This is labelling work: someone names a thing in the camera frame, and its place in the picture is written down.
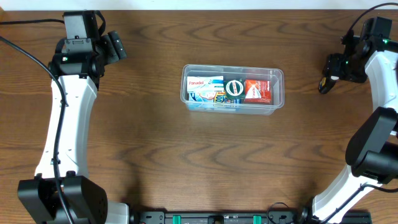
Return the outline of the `dark bottle white cap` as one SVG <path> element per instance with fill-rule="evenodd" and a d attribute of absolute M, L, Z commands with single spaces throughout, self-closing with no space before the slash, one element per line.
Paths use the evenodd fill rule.
<path fill-rule="evenodd" d="M 336 84 L 336 80 L 331 79 L 330 77 L 323 77 L 318 86 L 318 91 L 321 94 L 327 94 Z"/>

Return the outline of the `white Panadol box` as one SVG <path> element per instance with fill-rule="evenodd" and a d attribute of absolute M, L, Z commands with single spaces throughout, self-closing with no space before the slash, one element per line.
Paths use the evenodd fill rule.
<path fill-rule="evenodd" d="M 188 92 L 224 91 L 223 76 L 213 77 L 187 77 Z"/>

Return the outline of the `red white medicine box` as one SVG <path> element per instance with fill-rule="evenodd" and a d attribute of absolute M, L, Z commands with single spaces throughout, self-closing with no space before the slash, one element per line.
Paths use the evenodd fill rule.
<path fill-rule="evenodd" d="M 268 80 L 246 80 L 244 101 L 270 104 L 272 102 L 271 82 Z"/>

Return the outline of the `clear plastic container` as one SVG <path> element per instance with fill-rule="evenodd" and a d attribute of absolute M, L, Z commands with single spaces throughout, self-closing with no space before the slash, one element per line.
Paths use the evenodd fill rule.
<path fill-rule="evenodd" d="M 223 76 L 223 80 L 268 80 L 271 82 L 272 102 L 237 104 L 235 108 L 192 108 L 187 91 L 187 77 Z M 192 111 L 209 111 L 220 113 L 261 114 L 270 115 L 284 105 L 284 74 L 277 68 L 234 67 L 226 65 L 186 65 L 183 68 L 180 98 L 186 107 Z"/>

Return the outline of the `blue toothpaste box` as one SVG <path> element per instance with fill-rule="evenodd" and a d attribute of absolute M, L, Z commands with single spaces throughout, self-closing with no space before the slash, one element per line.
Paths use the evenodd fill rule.
<path fill-rule="evenodd" d="M 235 108 L 243 99 L 229 99 L 224 91 L 190 92 L 188 94 L 192 108 Z"/>

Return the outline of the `dark green small box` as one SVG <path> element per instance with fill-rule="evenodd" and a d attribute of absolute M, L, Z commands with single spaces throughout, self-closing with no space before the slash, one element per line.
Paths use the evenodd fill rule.
<path fill-rule="evenodd" d="M 224 90 L 229 100 L 242 100 L 245 98 L 245 87 L 242 79 L 224 81 Z"/>

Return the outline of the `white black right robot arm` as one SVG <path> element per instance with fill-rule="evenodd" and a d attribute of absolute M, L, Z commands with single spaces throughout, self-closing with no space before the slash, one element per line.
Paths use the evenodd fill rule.
<path fill-rule="evenodd" d="M 342 223 L 350 208 L 372 190 L 396 193 L 384 185 L 397 178 L 397 42 L 382 34 L 342 38 L 345 51 L 331 54 L 319 84 L 327 92 L 337 80 L 369 81 L 373 113 L 349 140 L 343 170 L 303 209 L 299 223 Z"/>

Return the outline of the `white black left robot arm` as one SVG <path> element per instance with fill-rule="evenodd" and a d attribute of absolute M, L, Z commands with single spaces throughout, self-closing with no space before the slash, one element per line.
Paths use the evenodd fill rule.
<path fill-rule="evenodd" d="M 17 195 L 36 223 L 129 223 L 129 207 L 108 200 L 89 179 L 87 139 L 91 110 L 105 66 L 127 57 L 116 31 L 73 34 L 57 45 L 46 71 L 52 110 L 44 151 L 33 179 Z"/>

